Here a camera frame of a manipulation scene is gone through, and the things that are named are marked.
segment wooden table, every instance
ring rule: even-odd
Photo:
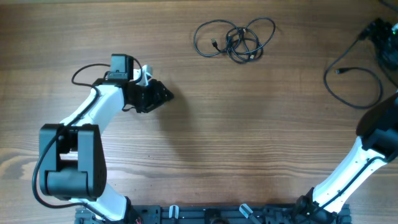
[[[245,26],[273,18],[260,61],[238,65],[193,48],[202,23]],[[103,133],[108,183],[134,205],[293,203],[347,155],[365,111],[335,100],[322,73],[376,17],[377,1],[157,1],[0,6],[0,223],[73,223],[74,208],[36,202],[30,180],[39,129],[70,115],[89,89],[70,83],[89,63],[125,53],[154,68],[175,99],[149,114],[119,113]],[[230,27],[206,27],[199,48]],[[261,40],[266,22],[253,29]],[[339,66],[381,75],[374,49],[356,46]],[[79,74],[92,83],[106,68]],[[395,91],[384,77],[385,98]],[[360,72],[329,77],[339,95],[366,104],[375,81]],[[372,175],[348,200],[353,223],[396,223],[398,164]],[[46,198],[52,203],[57,200]]]

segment black metal base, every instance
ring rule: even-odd
[[[265,205],[250,207],[254,217],[263,224],[315,224],[308,222],[306,216],[297,216],[296,221],[290,217],[294,204]],[[169,207],[160,206],[134,206],[134,210],[143,219],[142,224],[254,224],[245,218],[239,207],[181,207],[178,219],[169,218]],[[209,217],[206,211],[219,214],[220,217]],[[336,224],[351,224],[349,205],[344,205]],[[85,208],[76,209],[75,224],[104,224],[97,220],[95,215]]]

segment tangled cable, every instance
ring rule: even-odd
[[[268,40],[265,41],[263,44],[260,43],[260,41],[259,41],[257,35],[256,35],[251,29],[248,28],[253,22],[256,22],[256,21],[261,20],[261,19],[270,21],[270,22],[272,23],[272,25],[273,25],[273,29],[272,29],[271,35],[269,36]],[[207,54],[203,54],[202,52],[200,52],[200,51],[198,50],[198,46],[197,46],[197,42],[196,42],[197,33],[198,33],[199,29],[202,28],[203,26],[208,25],[208,24],[211,24],[211,23],[214,23],[214,22],[225,22],[225,23],[231,24],[231,25],[233,26],[233,28],[232,28],[231,30],[229,30],[229,31],[226,33],[226,35],[225,35],[226,47],[225,47],[223,50],[220,50],[220,49],[218,48],[217,41],[216,41],[215,39],[212,39],[212,40],[211,40],[211,43],[213,44],[213,47],[214,47],[218,52],[217,52],[217,53],[214,53],[214,54],[208,54],[208,55],[207,55]],[[222,19],[216,19],[216,20],[213,20],[213,21],[205,22],[204,24],[200,25],[200,26],[197,28],[197,30],[195,31],[195,34],[193,35],[193,46],[194,46],[195,50],[196,50],[200,55],[202,55],[202,56],[204,56],[204,57],[213,57],[213,56],[215,56],[215,55],[219,55],[219,54],[222,54],[222,53],[227,53],[228,56],[230,57],[230,59],[233,60],[233,61],[236,62],[236,63],[247,63],[247,62],[252,62],[252,61],[255,61],[255,60],[259,60],[259,59],[261,58],[261,55],[262,55],[262,53],[263,53],[263,51],[264,51],[264,49],[263,49],[264,46],[265,46],[266,44],[268,44],[268,42],[269,42],[269,41],[272,39],[272,37],[274,36],[275,28],[276,28],[275,22],[274,22],[272,19],[268,18],[268,17],[258,17],[258,18],[256,18],[256,19],[253,19],[246,27],[237,27],[235,24],[233,24],[233,23],[230,22],[230,21],[226,21],[226,20],[222,20]],[[244,35],[245,35],[245,33],[247,33],[247,32],[251,33],[251,34],[254,36],[254,39],[245,37]],[[247,41],[247,40],[248,40],[248,41],[255,42],[255,43],[256,43],[256,49],[254,49],[254,50],[249,50],[248,46],[246,45],[246,41]],[[239,47],[239,45],[240,45],[241,43],[243,43],[244,48],[246,49],[245,52],[237,52],[237,51],[236,51],[236,49]]]

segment wood grain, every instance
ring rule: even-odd
[[[239,26],[273,18],[263,58],[238,65],[204,58],[192,46],[202,23]],[[336,101],[322,73],[376,17],[377,1],[159,1],[0,6],[0,223],[72,223],[74,209],[49,210],[30,189],[39,129],[72,113],[89,93],[73,72],[109,63],[112,53],[154,67],[175,99],[149,114],[119,113],[102,136],[108,182],[136,205],[292,203],[347,155],[364,111]],[[206,27],[199,48],[228,26]],[[253,25],[260,38],[271,31]],[[381,74],[362,42],[339,64]],[[106,68],[78,77],[93,82]],[[386,97],[393,94],[384,77]],[[341,96],[365,104],[371,77],[329,77]],[[348,200],[354,223],[396,223],[398,165],[377,171]]]

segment wooden surface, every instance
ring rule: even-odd
[[[277,31],[255,63],[205,58],[193,33],[212,19],[245,26],[259,16]],[[364,111],[335,100],[322,73],[381,16],[377,1],[161,1],[0,6],[0,223],[72,223],[74,208],[50,210],[31,191],[39,129],[70,115],[89,89],[70,83],[112,53],[137,57],[175,94],[149,114],[119,113],[103,133],[108,183],[135,205],[293,203],[347,155]],[[266,22],[252,27],[261,40]],[[228,26],[206,27],[199,48]],[[339,64],[381,75],[362,42]],[[79,74],[93,82],[106,68]],[[386,96],[393,94],[383,79]],[[363,73],[330,74],[338,94],[365,104],[377,85]],[[398,165],[378,170],[349,198],[354,223],[396,223]],[[60,203],[46,198],[53,203]]]

